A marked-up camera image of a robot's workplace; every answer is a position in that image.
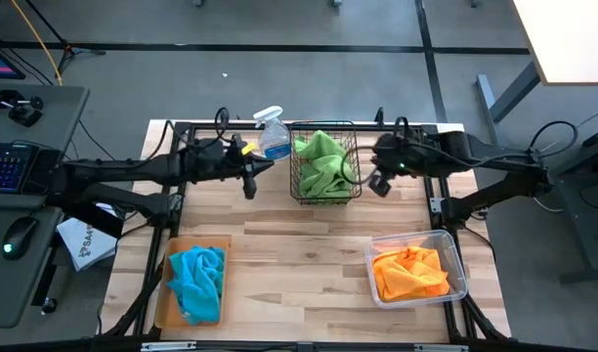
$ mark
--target wooden tabletop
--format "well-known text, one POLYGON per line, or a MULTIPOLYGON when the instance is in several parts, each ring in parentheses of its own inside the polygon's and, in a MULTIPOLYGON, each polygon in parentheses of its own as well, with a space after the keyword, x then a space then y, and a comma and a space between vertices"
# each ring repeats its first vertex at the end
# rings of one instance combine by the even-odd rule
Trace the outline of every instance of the wooden tabletop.
MULTIPOLYGON (((157 145, 163 125, 164 120, 149 124, 142 157, 157 145)), ((453 129, 461 130, 462 125, 439 124, 441 131, 453 129)), ((212 133, 198 131, 197 137, 212 133)), ((259 134, 240 133, 247 141, 257 140, 259 134)), ((373 145, 379 135, 359 132, 358 145, 373 145)), ((167 152, 169 145, 167 139, 162 150, 167 152)), ((363 174, 371 170, 369 158, 370 151, 361 151, 363 174)), ((430 229, 422 179, 397 178, 387 198, 364 189, 346 206, 299 205, 289 194, 288 160, 260 174, 256 182, 254 200, 244 198, 240 180, 188 186, 180 236, 232 237, 225 312, 217 328, 164 329, 163 339, 448 341, 442 304, 378 308, 364 264, 371 237, 430 229)), ((473 172, 454 174, 448 183, 453 197, 477 190, 473 172)), ((148 194, 160 187, 137 182, 134 190, 148 194)), ((124 231, 143 222, 134 218, 124 231)), ((484 223, 468 225, 487 235, 484 223)), ((151 232, 152 228, 144 228, 119 242, 102 312, 105 329, 116 323, 141 289, 151 232)), ((471 295, 495 326, 509 335, 491 250, 465 232, 459 237, 471 295)), ((145 331, 153 323, 156 298, 157 289, 149 300, 145 331)), ((464 333, 459 303, 455 314, 464 333)))
POLYGON ((513 0, 548 85, 598 85, 598 0, 513 0))

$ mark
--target blue towel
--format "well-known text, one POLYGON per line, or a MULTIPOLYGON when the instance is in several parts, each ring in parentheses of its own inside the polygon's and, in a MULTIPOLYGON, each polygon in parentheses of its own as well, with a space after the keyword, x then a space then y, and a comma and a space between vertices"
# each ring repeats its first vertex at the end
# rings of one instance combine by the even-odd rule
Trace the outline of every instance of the blue towel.
POLYGON ((167 285, 178 298, 182 316, 192 326, 200 322, 218 322, 225 251, 194 246, 189 251, 171 255, 169 260, 174 277, 167 285))

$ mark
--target concrete floor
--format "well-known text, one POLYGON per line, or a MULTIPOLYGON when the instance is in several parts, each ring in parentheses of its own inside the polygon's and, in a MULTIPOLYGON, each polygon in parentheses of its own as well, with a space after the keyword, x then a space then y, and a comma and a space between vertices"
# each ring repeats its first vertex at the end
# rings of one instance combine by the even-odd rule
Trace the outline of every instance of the concrete floor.
MULTIPOLYGON (((467 0, 425 0, 433 45, 525 47, 509 0, 483 3, 471 9, 467 0)), ((37 6, 70 41, 421 45, 412 0, 345 0, 339 10, 329 8, 325 0, 210 0, 203 9, 187 0, 44 0, 37 6)), ((39 31, 53 40, 44 28, 39 31)), ((8 3, 0 7, 0 36, 33 40, 8 3)), ((19 52, 50 72, 41 51, 19 52)), ((487 74, 499 93, 530 59, 436 55, 448 121, 461 122, 468 132, 487 139, 473 86, 476 74, 487 74)), ((388 120, 403 114, 413 121, 436 121, 422 54, 110 51, 74 62, 64 82, 91 89, 83 120, 119 158, 139 156, 150 119, 211 118, 220 106, 244 117, 275 104, 284 107, 287 119, 354 120, 370 120, 383 106, 388 120)), ((524 148, 544 123, 579 123, 596 111, 598 87, 538 86, 502 128, 512 146, 524 148)), ((596 131, 598 119, 580 129, 579 141, 596 131)), ((548 132, 542 145, 569 138, 559 127, 548 132)), ((85 151, 82 157, 103 156, 81 131, 74 140, 85 151)), ((557 164, 574 152, 550 158, 549 163, 557 164)), ((477 176, 484 187, 500 174, 479 170, 477 176)), ((561 206, 553 195, 543 200, 561 206)), ((598 349, 598 282, 558 282, 561 273, 581 266, 565 216, 518 198, 493 207, 488 227, 513 336, 598 349)), ((61 297, 57 313, 42 317, 38 309, 28 308, 16 329, 0 330, 0 344, 94 333, 108 271, 96 268, 61 276, 54 284, 61 297)))

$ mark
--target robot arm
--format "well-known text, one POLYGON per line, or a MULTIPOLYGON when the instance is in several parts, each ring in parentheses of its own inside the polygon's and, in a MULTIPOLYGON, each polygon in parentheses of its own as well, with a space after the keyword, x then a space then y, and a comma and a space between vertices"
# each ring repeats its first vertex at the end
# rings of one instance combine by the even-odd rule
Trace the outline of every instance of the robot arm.
POLYGON ((488 145, 465 132, 429 134, 410 128, 404 117, 397 120, 392 133, 379 137, 372 150, 375 171, 368 186, 381 197, 386 197, 391 189, 388 181, 395 176, 448 177, 474 167, 507 171, 502 181, 470 196, 441 199, 437 208, 444 224, 462 225, 474 211, 551 190, 546 167, 535 151, 488 145))
POLYGON ((62 208, 70 216, 118 237, 118 221, 95 206, 95 202, 126 205, 139 211, 151 225, 163 226, 171 211, 181 204, 180 197, 165 194, 139 195, 102 182, 153 181, 172 187, 184 182, 242 178, 244 195, 253 199, 255 176, 274 165, 271 160, 246 149, 247 144, 234 134, 225 147, 220 139, 194 140, 173 154, 147 160, 77 160, 66 162, 52 175, 49 205, 62 208))

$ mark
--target computer mouse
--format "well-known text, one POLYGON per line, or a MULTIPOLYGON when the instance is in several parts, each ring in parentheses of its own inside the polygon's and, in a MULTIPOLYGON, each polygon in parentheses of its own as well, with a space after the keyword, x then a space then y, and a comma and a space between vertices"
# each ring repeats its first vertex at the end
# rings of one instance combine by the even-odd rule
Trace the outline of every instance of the computer mouse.
POLYGON ((4 258, 16 260, 23 257, 29 248, 36 225, 38 220, 29 216, 15 220, 4 235, 2 243, 4 258))

